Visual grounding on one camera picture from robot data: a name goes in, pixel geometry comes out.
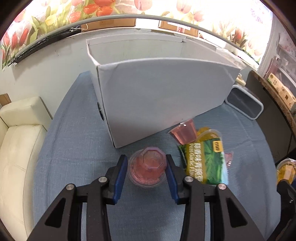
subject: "plastic storage box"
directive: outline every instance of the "plastic storage box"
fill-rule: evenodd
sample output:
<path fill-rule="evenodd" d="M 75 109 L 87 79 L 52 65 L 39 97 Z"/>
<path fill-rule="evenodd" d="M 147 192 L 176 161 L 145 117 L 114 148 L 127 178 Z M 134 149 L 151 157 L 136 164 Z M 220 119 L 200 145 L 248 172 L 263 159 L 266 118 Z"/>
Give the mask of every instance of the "plastic storage box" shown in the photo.
<path fill-rule="evenodd" d="M 233 85 L 225 102 L 251 120 L 255 120 L 263 111 L 263 104 L 249 89 Z"/>
<path fill-rule="evenodd" d="M 240 71 L 186 37 L 135 31 L 86 42 L 99 108 L 116 148 L 221 105 Z"/>

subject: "gray container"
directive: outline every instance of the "gray container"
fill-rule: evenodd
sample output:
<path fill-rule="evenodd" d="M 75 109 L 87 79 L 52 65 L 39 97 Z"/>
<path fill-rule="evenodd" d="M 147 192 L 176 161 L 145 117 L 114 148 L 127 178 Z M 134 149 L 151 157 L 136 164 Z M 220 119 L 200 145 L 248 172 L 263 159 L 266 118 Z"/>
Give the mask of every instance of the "gray container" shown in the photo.
<path fill-rule="evenodd" d="M 246 87 L 233 85 L 225 102 L 251 120 L 255 120 L 262 113 L 264 106 Z"/>

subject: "white wall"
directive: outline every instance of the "white wall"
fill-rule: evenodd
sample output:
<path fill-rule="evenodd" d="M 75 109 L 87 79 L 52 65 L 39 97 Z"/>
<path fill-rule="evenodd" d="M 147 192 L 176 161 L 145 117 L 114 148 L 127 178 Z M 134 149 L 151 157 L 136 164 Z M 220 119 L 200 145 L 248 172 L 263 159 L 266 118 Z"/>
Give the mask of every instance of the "white wall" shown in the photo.
<path fill-rule="evenodd" d="M 138 30 L 92 31 L 48 45 L 0 72 L 0 94 L 8 93 L 11 101 L 40 96 L 53 116 L 77 76 L 89 70 L 85 40 L 110 31 Z"/>

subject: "sofa seat cushion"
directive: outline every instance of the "sofa seat cushion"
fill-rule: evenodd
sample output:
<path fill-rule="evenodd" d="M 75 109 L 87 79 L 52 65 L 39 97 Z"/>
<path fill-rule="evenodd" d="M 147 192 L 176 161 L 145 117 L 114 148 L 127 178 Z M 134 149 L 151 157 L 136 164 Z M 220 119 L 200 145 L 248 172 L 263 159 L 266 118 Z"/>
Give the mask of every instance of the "sofa seat cushion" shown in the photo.
<path fill-rule="evenodd" d="M 33 174 L 46 130 L 10 127 L 0 148 L 0 218 L 16 241 L 33 229 Z"/>

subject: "screw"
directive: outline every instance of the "screw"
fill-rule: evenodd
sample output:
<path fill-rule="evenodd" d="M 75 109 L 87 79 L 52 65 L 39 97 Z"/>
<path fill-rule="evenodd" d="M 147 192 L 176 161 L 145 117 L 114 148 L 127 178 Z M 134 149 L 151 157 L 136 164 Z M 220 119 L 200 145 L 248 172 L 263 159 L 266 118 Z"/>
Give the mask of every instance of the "screw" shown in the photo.
<path fill-rule="evenodd" d="M 226 185 L 224 183 L 219 183 L 218 188 L 221 189 L 221 190 L 225 190 Z"/>
<path fill-rule="evenodd" d="M 188 183 L 191 183 L 191 182 L 193 182 L 193 177 L 187 176 L 187 177 L 185 177 L 185 181 Z"/>
<path fill-rule="evenodd" d="M 100 183 L 105 183 L 107 180 L 108 180 L 107 177 L 100 177 L 99 178 Z"/>
<path fill-rule="evenodd" d="M 68 184 L 67 186 L 66 186 L 66 189 L 67 190 L 72 190 L 74 188 L 74 185 L 73 184 Z"/>

